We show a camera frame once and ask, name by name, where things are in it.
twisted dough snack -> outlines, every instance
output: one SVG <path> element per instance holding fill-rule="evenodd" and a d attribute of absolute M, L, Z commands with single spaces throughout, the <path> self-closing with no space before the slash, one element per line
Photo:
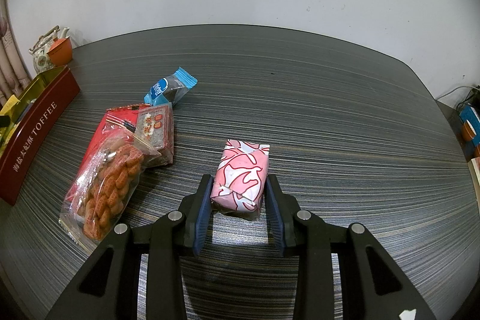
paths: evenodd
<path fill-rule="evenodd" d="M 100 167 L 85 194 L 85 206 L 77 212 L 85 217 L 83 233 L 94 240 L 102 240 L 111 229 L 111 219 L 123 211 L 130 182 L 139 174 L 143 162 L 142 151 L 130 144 L 112 152 L 114 158 Z"/>

pink and white wrapper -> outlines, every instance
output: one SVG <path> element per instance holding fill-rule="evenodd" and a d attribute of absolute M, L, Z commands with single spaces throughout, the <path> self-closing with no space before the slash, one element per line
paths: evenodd
<path fill-rule="evenodd" d="M 227 140 L 210 199 L 224 214 L 260 216 L 268 171 L 269 144 Z"/>

beige patterned curtain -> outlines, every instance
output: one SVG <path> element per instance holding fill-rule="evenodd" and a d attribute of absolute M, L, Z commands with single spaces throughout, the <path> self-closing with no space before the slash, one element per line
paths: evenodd
<path fill-rule="evenodd" d="M 0 104 L 19 96 L 30 83 L 11 33 L 6 0 L 0 0 Z"/>

orange object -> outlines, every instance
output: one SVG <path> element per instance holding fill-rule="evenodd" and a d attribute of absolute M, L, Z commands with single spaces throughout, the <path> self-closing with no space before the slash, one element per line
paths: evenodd
<path fill-rule="evenodd" d="M 55 40 L 47 52 L 47 55 L 50 61 L 57 67 L 66 65 L 72 56 L 70 37 Z"/>
<path fill-rule="evenodd" d="M 462 125 L 462 137 L 465 141 L 471 141 L 475 136 L 477 135 L 477 132 L 475 132 L 475 129 L 473 129 L 470 121 L 466 121 Z"/>

triangular cutout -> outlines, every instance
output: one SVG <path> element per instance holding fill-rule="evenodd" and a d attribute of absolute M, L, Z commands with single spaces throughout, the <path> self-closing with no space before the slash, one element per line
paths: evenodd
<path fill-rule="evenodd" d="M 373 247 L 367 247 L 367 258 L 376 294 L 385 295 L 402 289 L 400 281 Z"/>
<path fill-rule="evenodd" d="M 109 279 L 110 265 L 113 259 L 113 248 L 107 248 L 97 263 L 92 267 L 80 283 L 81 293 L 96 295 L 102 297 L 105 294 L 107 280 Z"/>

